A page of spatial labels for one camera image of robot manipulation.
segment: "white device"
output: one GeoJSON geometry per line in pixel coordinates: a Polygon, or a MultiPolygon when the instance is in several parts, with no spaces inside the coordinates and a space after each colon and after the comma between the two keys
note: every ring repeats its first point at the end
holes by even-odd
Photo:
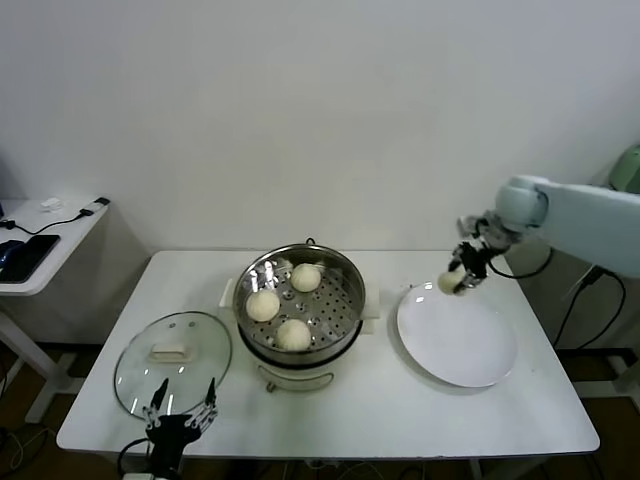
{"type": "Polygon", "coordinates": [[[546,178],[512,177],[496,196],[495,209],[462,217],[463,237],[449,271],[464,266],[460,292],[479,285],[486,265],[511,245],[533,235],[549,246],[628,277],[640,277],[640,196],[586,185],[562,185],[546,178]]]}

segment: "glass pot lid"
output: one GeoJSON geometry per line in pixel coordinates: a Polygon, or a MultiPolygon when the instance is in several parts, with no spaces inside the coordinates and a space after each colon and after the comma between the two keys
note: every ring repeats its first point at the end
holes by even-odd
{"type": "Polygon", "coordinates": [[[167,315],[136,335],[120,355],[113,377],[116,397],[127,412],[142,418],[142,408],[168,378],[160,414],[188,412],[204,401],[212,378],[219,387],[231,355],[229,331],[217,317],[167,315]]]}

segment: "white wall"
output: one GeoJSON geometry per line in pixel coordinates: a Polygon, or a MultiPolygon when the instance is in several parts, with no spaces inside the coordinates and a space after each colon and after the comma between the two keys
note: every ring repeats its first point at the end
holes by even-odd
{"type": "Polygon", "coordinates": [[[136,264],[310,235],[449,249],[454,219],[509,175],[585,182],[638,140],[639,15],[631,0],[2,2],[0,155],[20,194],[114,200],[136,264]]]}

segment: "stainless steel steamer basket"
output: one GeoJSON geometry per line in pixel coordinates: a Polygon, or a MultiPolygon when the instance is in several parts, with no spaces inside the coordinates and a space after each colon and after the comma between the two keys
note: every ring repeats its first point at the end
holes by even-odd
{"type": "Polygon", "coordinates": [[[320,245],[294,244],[266,253],[245,269],[236,284],[233,310],[240,335],[254,354],[281,368],[303,369],[327,363],[353,344],[362,328],[364,301],[364,281],[347,257],[320,245]],[[320,286],[313,292],[291,286],[291,272],[301,263],[321,269],[320,286]],[[247,315],[245,304],[249,295],[262,289],[278,295],[280,311],[269,322],[258,323],[247,315]],[[291,318],[310,328],[308,350],[287,352],[276,345],[278,327],[291,318]]]}

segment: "steamed bun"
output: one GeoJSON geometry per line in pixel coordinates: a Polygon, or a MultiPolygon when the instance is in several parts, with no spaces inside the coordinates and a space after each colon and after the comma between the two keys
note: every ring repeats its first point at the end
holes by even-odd
{"type": "MultiPolygon", "coordinates": [[[[453,289],[462,281],[464,275],[465,273],[462,270],[445,272],[438,277],[438,287],[442,293],[446,295],[454,295],[453,289]]],[[[461,292],[455,293],[455,295],[464,295],[465,293],[466,290],[462,290],[461,292]]]]}
{"type": "Polygon", "coordinates": [[[280,299],[271,290],[260,290],[249,295],[246,308],[256,322],[268,322],[280,311],[280,299]]]}
{"type": "Polygon", "coordinates": [[[287,320],[278,327],[276,345],[289,352],[301,352],[311,345],[311,331],[302,320],[287,320]]]}
{"type": "Polygon", "coordinates": [[[291,286],[299,292],[312,292],[320,285],[320,269],[310,263],[301,263],[291,273],[291,286]]]}

